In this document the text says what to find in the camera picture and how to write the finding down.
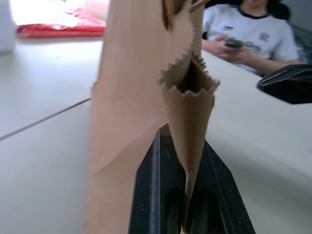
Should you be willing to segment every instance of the person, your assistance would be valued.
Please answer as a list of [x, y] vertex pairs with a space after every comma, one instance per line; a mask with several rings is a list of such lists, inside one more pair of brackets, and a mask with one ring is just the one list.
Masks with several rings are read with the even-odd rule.
[[[202, 49], [258, 75], [298, 64], [293, 31], [287, 21], [268, 13], [276, 0], [243, 0], [219, 4], [204, 11]], [[241, 49], [228, 47], [224, 39], [243, 42]]]

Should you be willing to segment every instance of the shirt logo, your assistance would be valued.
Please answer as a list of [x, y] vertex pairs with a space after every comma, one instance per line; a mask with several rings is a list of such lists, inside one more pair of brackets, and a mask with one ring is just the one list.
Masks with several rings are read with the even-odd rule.
[[224, 26], [222, 30], [223, 31], [231, 31], [231, 30], [233, 30], [233, 27], [231, 27], [231, 26]]
[[260, 33], [260, 37], [259, 38], [260, 38], [260, 40], [268, 42], [269, 39], [270, 39], [270, 35], [267, 34], [267, 33]]

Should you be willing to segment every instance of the white t-shirt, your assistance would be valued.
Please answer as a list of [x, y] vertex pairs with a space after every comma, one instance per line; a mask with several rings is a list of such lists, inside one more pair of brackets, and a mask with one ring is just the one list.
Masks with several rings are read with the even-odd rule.
[[[254, 17], [237, 6], [219, 4], [205, 10], [203, 32], [207, 32], [207, 40], [223, 34], [241, 40], [245, 47], [265, 59], [290, 61], [299, 58], [292, 28], [285, 20], [272, 15]], [[251, 67], [237, 65], [257, 73]]]

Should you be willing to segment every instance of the black collar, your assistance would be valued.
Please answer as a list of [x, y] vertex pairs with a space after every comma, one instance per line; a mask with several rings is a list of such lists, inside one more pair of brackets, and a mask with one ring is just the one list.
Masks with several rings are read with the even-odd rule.
[[263, 16], [252, 16], [252, 15], [249, 15], [249, 14], [243, 12], [243, 11], [240, 9], [240, 6], [239, 6], [237, 9], [238, 9], [238, 11], [239, 11], [243, 16], [248, 17], [248, 18], [251, 18], [251, 19], [254, 19], [254, 20], [262, 19], [262, 18], [265, 18], [265, 17], [267, 17], [267, 16], [269, 15], [269, 14], [267, 13], [267, 14], [265, 14], [265, 15], [263, 15]]

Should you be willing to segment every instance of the white container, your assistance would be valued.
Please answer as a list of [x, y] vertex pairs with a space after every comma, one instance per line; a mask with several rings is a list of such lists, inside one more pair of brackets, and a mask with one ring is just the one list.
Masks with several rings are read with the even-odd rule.
[[10, 0], [0, 0], [0, 54], [11, 52], [15, 47], [16, 26], [13, 21]]

